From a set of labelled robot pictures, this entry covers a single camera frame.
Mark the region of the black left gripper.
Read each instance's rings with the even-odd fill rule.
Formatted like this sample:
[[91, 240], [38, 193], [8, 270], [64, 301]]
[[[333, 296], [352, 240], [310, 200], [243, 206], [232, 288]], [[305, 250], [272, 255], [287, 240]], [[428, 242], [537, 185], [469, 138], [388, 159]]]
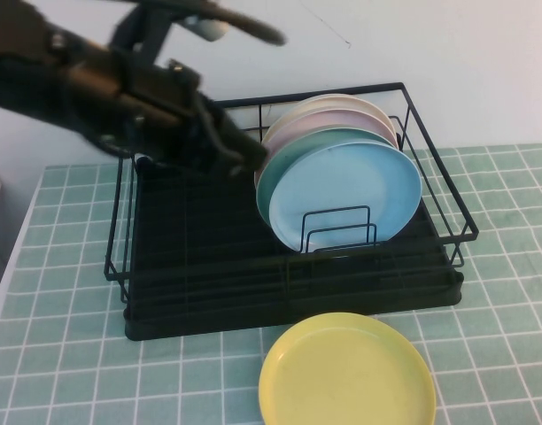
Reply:
[[71, 123], [119, 157], [139, 153], [162, 166], [227, 177], [260, 169], [267, 149], [205, 95], [199, 96], [204, 129], [193, 128], [196, 88], [175, 72], [102, 52], [71, 68]]

